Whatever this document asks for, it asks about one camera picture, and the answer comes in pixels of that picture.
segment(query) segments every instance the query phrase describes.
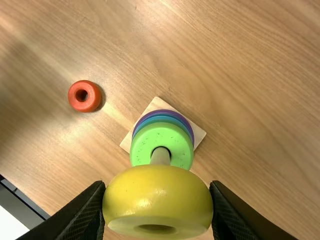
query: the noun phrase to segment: wood grain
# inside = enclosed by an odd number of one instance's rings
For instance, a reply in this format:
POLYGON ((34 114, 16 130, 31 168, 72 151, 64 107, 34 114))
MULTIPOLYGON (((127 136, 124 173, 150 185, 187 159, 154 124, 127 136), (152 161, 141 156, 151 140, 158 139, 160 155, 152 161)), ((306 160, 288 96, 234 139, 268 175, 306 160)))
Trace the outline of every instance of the wood grain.
MULTIPOLYGON (((131 142, 132 142, 132 134, 134 132, 135 126, 137 125, 137 122, 144 115, 146 115, 147 113, 150 113, 150 112, 152 112, 154 110, 161 110, 161 109, 167 109, 167 110, 172 110, 172 111, 178 112, 173 106, 171 106, 170 104, 168 104, 165 101, 163 101, 160 97, 155 96, 152 99, 152 101, 150 102, 150 104, 143 111, 143 113, 140 115, 138 120, 134 123, 134 125, 132 126, 130 131, 125 135, 124 139, 120 143, 120 148, 122 148, 128 154, 130 154, 130 147, 131 147, 131 142)), ((191 126, 191 128, 193 130, 193 134, 194 134, 193 150, 196 150, 196 148, 199 146, 201 141, 205 138, 207 133, 203 129, 201 129, 201 127, 199 127, 197 124, 195 124, 193 121, 188 119, 186 116, 184 116, 184 117, 189 122, 189 124, 190 124, 190 126, 191 126)))
POLYGON ((119 144, 159 96, 207 132, 193 172, 317 240, 319 76, 317 0, 0 0, 0 174, 52 215, 130 167, 119 144), (81 79, 100 111, 68 105, 81 79))

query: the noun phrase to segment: ring hole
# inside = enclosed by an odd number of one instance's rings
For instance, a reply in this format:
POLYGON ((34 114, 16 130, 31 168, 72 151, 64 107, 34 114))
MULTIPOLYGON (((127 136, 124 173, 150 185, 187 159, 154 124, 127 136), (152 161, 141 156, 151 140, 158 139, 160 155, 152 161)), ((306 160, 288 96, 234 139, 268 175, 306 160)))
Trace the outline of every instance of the ring hole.
POLYGON ((85 102, 88 99, 88 92, 84 89, 80 89, 75 93, 75 99, 79 102, 85 102))
POLYGON ((174 234, 177 230, 173 226, 144 224, 137 227, 139 230, 149 234, 174 234))
POLYGON ((165 146, 157 146, 155 149, 153 149, 152 152, 151 152, 150 158, 152 157, 152 154, 154 153, 154 151, 155 151, 157 148, 164 148, 164 149, 166 149, 166 150, 169 152, 169 157, 170 157, 170 159, 171 159, 171 152, 170 152, 170 150, 169 150, 167 147, 165 147, 165 146))

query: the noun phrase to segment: square wooden base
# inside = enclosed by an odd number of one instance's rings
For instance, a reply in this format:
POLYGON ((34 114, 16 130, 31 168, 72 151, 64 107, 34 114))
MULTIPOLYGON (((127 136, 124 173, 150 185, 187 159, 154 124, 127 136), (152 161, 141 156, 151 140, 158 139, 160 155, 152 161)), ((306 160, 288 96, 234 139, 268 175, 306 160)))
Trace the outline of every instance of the square wooden base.
MULTIPOLYGON (((154 99, 150 102, 150 104, 146 107, 146 109, 144 110, 144 112, 141 114, 141 116, 139 117, 142 118, 144 115, 146 115, 147 113, 154 111, 154 110, 160 110, 160 109, 168 109, 168 110, 173 110, 177 113, 182 114, 181 112, 177 111, 176 109, 174 109, 171 105, 169 105, 168 103, 166 103, 165 101, 163 101, 160 97, 154 97, 154 99)), ((189 120, 186 116, 184 116, 188 122, 190 123, 193 133, 194 133, 194 148, 193 150, 195 150, 199 144, 201 143, 201 141, 205 138, 206 136, 206 132, 200 128, 198 125, 196 125, 194 122, 192 122, 191 120, 189 120)), ((133 125, 133 127, 131 128, 131 130, 127 133, 127 135, 124 137, 124 139, 122 140, 122 142, 120 143, 120 147, 125 150, 127 153, 130 153, 130 147, 131 147, 131 139, 132 139, 132 133, 134 131, 135 125, 137 124, 137 122, 139 121, 139 119, 135 122, 135 124, 133 125)))

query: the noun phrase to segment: white floor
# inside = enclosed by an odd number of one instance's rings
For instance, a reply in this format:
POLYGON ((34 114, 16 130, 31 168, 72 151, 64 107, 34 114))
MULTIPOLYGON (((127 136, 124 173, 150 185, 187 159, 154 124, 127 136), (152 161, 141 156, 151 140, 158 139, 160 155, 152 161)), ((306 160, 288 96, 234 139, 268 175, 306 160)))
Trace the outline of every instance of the white floor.
POLYGON ((0 239, 15 240, 29 229, 0 206, 0 239))

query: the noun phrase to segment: orange ring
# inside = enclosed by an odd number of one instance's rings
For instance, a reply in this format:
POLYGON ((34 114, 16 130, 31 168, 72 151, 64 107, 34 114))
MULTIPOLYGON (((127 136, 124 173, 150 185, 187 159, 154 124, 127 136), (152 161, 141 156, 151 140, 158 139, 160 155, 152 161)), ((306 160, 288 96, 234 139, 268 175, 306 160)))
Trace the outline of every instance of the orange ring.
POLYGON ((100 88, 92 81, 80 80, 71 85, 68 91, 70 105, 83 113, 93 112, 100 105, 100 88))

